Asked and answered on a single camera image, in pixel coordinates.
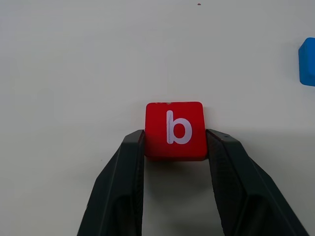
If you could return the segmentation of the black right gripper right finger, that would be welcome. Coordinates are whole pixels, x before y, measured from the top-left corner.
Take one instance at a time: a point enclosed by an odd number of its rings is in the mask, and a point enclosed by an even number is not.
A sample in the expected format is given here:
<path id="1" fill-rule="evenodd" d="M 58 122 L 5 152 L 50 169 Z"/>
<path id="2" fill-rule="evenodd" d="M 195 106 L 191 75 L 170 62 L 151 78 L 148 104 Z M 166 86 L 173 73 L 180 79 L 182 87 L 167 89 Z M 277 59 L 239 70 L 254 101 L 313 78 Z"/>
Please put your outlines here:
<path id="1" fill-rule="evenodd" d="M 213 129 L 206 136 L 225 236 L 309 236 L 275 182 L 238 140 Z"/>

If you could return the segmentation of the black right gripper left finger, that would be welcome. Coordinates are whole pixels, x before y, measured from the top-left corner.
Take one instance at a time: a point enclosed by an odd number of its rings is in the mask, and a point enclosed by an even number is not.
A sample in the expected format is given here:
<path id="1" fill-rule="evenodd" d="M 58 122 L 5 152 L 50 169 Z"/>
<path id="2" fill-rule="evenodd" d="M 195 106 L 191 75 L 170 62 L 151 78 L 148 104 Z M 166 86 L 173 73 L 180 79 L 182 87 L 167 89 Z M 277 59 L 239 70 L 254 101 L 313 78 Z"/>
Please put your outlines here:
<path id="1" fill-rule="evenodd" d="M 126 135 L 94 183 L 77 236 L 142 236 L 145 132 Z"/>

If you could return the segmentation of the red letter b block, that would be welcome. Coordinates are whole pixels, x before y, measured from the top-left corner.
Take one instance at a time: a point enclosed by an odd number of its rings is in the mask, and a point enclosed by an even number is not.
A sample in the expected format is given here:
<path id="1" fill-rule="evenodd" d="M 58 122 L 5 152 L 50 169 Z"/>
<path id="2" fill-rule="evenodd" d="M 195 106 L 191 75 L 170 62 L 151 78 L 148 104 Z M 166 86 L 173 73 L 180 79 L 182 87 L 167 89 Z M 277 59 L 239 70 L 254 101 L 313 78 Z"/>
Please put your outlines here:
<path id="1" fill-rule="evenodd" d="M 205 160 L 207 140 L 202 103 L 149 103 L 146 106 L 145 142 L 145 155 L 150 160 Z"/>

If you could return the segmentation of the blue letter t block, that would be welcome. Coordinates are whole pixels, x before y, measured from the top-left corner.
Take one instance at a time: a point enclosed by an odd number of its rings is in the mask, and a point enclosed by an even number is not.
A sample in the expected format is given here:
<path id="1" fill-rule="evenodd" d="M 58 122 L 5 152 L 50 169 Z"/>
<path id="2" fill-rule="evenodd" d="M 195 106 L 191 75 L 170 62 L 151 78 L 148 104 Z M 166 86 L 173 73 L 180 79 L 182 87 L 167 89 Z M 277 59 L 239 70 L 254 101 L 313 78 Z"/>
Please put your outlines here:
<path id="1" fill-rule="evenodd" d="M 315 38 L 308 37 L 298 50 L 299 78 L 303 85 L 315 87 Z"/>

